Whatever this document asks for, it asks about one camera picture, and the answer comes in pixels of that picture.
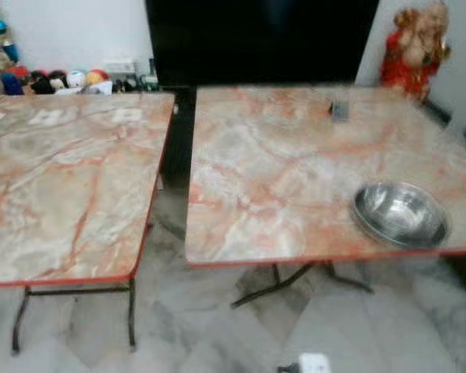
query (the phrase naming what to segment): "television screen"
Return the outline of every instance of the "television screen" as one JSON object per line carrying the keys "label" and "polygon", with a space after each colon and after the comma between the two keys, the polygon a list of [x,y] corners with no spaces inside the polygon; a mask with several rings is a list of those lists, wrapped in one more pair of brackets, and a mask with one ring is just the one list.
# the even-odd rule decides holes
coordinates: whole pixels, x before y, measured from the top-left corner
{"label": "television screen", "polygon": [[353,82],[379,0],[147,0],[163,86]]}

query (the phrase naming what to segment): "stainless steel bowl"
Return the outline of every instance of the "stainless steel bowl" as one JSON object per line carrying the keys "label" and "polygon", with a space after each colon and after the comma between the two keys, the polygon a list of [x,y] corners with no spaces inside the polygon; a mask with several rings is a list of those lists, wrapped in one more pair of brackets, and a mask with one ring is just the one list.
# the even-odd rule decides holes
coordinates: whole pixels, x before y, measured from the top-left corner
{"label": "stainless steel bowl", "polygon": [[426,191],[407,183],[376,183],[357,192],[353,210],[371,234],[395,245],[428,249],[447,237],[447,215]]}

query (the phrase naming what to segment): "white floor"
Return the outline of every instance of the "white floor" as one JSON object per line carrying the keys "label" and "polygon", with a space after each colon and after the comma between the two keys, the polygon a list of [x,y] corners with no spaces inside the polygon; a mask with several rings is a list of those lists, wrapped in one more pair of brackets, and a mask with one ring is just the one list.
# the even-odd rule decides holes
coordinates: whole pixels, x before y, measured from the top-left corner
{"label": "white floor", "polygon": [[[21,290],[0,289],[0,372],[275,372],[302,352],[340,372],[466,372],[466,292],[438,259],[341,263],[375,295],[318,268],[238,309],[269,267],[193,269],[183,255],[185,198],[161,192],[137,272],[137,350],[127,346],[127,295],[32,298],[10,354]],[[282,266],[287,276],[297,266]]]}

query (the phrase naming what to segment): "statue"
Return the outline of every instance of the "statue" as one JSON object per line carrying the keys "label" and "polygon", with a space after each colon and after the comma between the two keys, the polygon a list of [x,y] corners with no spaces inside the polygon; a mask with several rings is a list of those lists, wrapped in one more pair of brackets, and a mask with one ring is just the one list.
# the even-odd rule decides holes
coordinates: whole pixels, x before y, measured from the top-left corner
{"label": "statue", "polygon": [[381,84],[408,98],[423,101],[429,93],[429,77],[447,59],[450,48],[443,42],[448,23],[447,7],[434,2],[422,12],[400,11],[394,19],[398,30],[387,39],[381,65]]}

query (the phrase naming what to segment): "black table leg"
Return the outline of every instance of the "black table leg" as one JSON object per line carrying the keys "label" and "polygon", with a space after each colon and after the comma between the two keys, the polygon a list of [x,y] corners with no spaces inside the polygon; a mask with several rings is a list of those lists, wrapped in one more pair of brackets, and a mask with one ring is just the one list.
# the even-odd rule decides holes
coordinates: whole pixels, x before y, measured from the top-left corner
{"label": "black table leg", "polygon": [[[278,271],[278,267],[276,264],[274,264],[273,265],[273,277],[274,277],[275,284],[268,288],[264,288],[262,290],[256,291],[255,293],[248,294],[243,298],[240,298],[236,302],[231,303],[231,307],[233,309],[236,309],[237,307],[244,305],[245,303],[248,303],[250,301],[253,301],[254,299],[262,297],[263,295],[274,293],[275,291],[279,291],[283,288],[286,288],[292,285],[298,278],[302,277],[314,265],[315,265],[314,263],[305,264],[297,272],[292,274],[289,278],[287,278],[284,281],[280,281],[280,273]],[[326,273],[333,280],[344,283],[344,284],[352,285],[355,288],[359,288],[361,290],[367,291],[368,293],[374,294],[374,290],[370,288],[369,286],[367,286],[366,284],[363,284],[359,281],[352,280],[350,278],[341,277],[338,274],[336,274],[335,267],[333,266],[332,261],[324,262],[322,265],[326,269]]]}
{"label": "black table leg", "polygon": [[234,303],[231,303],[231,307],[233,309],[236,309],[237,307],[244,305],[245,303],[248,303],[250,301],[253,301],[254,299],[257,299],[259,297],[262,297],[263,295],[271,294],[275,291],[281,290],[283,288],[286,288],[290,285],[292,285],[299,277],[302,277],[308,270],[310,270],[314,264],[309,263],[305,264],[303,267],[301,267],[297,272],[292,274],[289,278],[287,278],[284,281],[280,281],[280,275],[278,273],[278,268],[276,264],[273,265],[273,275],[275,279],[275,284],[273,286],[270,286],[269,288],[265,288],[259,291],[256,291],[255,293],[246,295],[243,298],[240,298]]}
{"label": "black table leg", "polygon": [[335,267],[333,266],[332,261],[324,262],[323,265],[324,265],[324,267],[326,269],[326,273],[333,280],[335,280],[337,282],[341,282],[343,284],[354,286],[355,288],[359,288],[361,290],[367,291],[370,294],[374,294],[374,290],[372,288],[370,288],[368,285],[366,285],[366,284],[364,284],[362,282],[356,281],[356,280],[352,280],[350,278],[341,277],[338,274],[336,274]]}
{"label": "black table leg", "polygon": [[58,289],[58,290],[40,290],[33,291],[31,288],[25,287],[23,300],[19,307],[19,310],[16,315],[16,320],[14,322],[14,328],[12,330],[12,353],[18,354],[20,352],[19,347],[19,328],[21,326],[21,321],[23,319],[24,312],[28,305],[30,296],[46,296],[46,295],[81,295],[81,294],[101,294],[101,293],[120,293],[120,292],[129,292],[129,307],[127,314],[127,325],[128,325],[128,334],[130,337],[130,347],[131,351],[136,349],[136,340],[134,337],[134,297],[135,297],[135,286],[134,279],[130,279],[128,286],[126,287],[113,287],[113,288],[88,288],[88,289]]}
{"label": "black table leg", "polygon": [[12,354],[18,354],[20,352],[19,328],[21,326],[23,315],[24,315],[24,312],[26,311],[26,307],[28,305],[29,299],[30,299],[30,288],[26,286],[24,288],[23,300],[21,301],[21,305],[19,307],[19,310],[17,311],[16,320],[14,322],[14,329],[12,330]]}
{"label": "black table leg", "polygon": [[136,350],[136,342],[134,339],[134,279],[132,278],[129,283],[129,291],[130,291],[130,305],[127,312],[127,325],[128,325],[128,332],[130,335],[130,347],[131,352]]}

